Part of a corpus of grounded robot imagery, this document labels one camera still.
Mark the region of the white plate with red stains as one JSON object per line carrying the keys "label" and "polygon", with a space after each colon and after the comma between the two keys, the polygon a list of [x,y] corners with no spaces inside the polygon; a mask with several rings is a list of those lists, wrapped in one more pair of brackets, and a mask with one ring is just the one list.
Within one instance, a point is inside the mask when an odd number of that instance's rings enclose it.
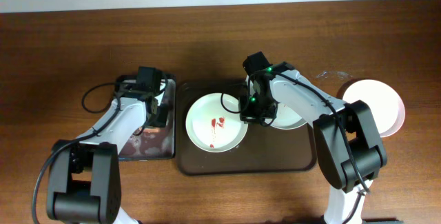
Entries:
{"label": "white plate with red stains", "polygon": [[226,152],[244,138],[248,124],[241,121],[238,99],[211,93],[197,99],[185,118],[185,129],[191,142],[206,152]]}

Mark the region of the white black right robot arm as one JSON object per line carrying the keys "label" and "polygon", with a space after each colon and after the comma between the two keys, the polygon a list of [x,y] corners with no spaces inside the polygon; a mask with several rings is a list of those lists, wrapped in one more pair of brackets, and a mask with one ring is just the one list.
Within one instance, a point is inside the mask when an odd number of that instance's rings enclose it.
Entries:
{"label": "white black right robot arm", "polygon": [[323,92],[294,66],[272,65],[262,52],[243,61],[247,93],[239,98],[239,115],[246,123],[274,121],[283,104],[314,131],[318,164],[330,184],[322,223],[362,223],[369,187],[387,164],[387,153],[369,106],[347,103]]}

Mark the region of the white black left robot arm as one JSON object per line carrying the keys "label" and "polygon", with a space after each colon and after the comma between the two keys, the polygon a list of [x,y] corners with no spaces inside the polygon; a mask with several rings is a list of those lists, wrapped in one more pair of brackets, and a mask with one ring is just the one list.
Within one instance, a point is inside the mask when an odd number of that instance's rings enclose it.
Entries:
{"label": "white black left robot arm", "polygon": [[136,223],[121,207],[119,154],[144,128],[162,128],[170,80],[123,79],[103,116],[73,140],[57,141],[41,168],[49,174],[46,212],[63,223]]}

